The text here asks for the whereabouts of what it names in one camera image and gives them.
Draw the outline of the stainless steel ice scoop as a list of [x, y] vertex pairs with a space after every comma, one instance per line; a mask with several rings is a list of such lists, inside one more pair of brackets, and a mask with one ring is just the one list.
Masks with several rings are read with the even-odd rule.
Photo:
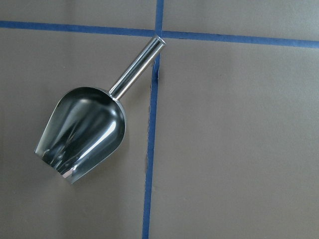
[[71, 184], [112, 155], [127, 129], [120, 98], [165, 45], [155, 35], [108, 91], [79, 87], [66, 93], [54, 108], [34, 153]]

